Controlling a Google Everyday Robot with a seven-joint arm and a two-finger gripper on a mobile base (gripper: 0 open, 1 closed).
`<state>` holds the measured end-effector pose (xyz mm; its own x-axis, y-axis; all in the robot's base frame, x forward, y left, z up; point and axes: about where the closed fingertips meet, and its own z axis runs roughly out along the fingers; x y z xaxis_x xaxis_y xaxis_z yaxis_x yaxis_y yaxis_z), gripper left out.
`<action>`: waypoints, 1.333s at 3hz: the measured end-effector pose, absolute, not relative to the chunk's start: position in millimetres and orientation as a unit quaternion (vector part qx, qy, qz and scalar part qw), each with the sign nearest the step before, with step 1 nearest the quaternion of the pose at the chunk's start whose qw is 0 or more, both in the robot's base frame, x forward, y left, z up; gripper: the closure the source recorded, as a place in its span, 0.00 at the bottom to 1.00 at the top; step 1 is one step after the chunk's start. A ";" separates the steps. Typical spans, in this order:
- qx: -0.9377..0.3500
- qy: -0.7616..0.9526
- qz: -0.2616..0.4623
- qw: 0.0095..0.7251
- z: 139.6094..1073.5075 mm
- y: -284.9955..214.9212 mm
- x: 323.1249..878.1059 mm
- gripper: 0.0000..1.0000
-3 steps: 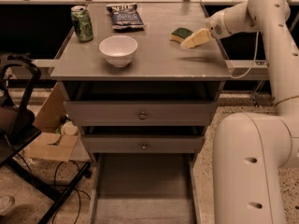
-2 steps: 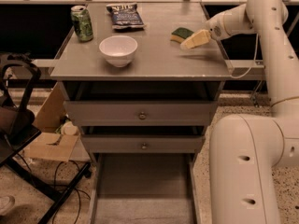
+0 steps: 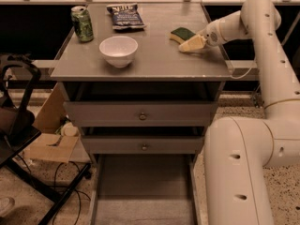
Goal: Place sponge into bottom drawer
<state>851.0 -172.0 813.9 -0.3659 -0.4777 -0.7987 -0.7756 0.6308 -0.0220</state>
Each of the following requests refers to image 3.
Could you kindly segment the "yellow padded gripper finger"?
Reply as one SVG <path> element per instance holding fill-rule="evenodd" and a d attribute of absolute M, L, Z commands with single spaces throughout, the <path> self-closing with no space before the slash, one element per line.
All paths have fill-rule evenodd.
<path fill-rule="evenodd" d="M 206 39 L 199 35 L 196 34 L 195 36 L 191 37 L 187 41 L 183 42 L 179 46 L 179 51 L 182 53 L 188 53 L 188 52 L 193 52 L 199 49 L 202 49 L 206 44 Z"/>

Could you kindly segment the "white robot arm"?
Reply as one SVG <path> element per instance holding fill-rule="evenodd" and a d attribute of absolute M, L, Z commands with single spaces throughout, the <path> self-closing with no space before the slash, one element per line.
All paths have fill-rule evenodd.
<path fill-rule="evenodd" d="M 253 41 L 264 118 L 224 117 L 204 140 L 209 225 L 274 225 L 263 169 L 299 161 L 300 83 L 276 29 L 271 0 L 246 0 L 179 46 L 183 53 L 236 39 Z"/>

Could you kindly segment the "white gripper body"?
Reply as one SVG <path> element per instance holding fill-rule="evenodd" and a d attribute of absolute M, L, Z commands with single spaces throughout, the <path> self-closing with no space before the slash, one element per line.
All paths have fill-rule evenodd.
<path fill-rule="evenodd" d="M 222 36 L 219 22 L 210 22 L 203 30 L 200 31 L 200 35 L 205 38 L 205 43 L 208 46 L 218 46 L 226 43 L 226 39 Z"/>

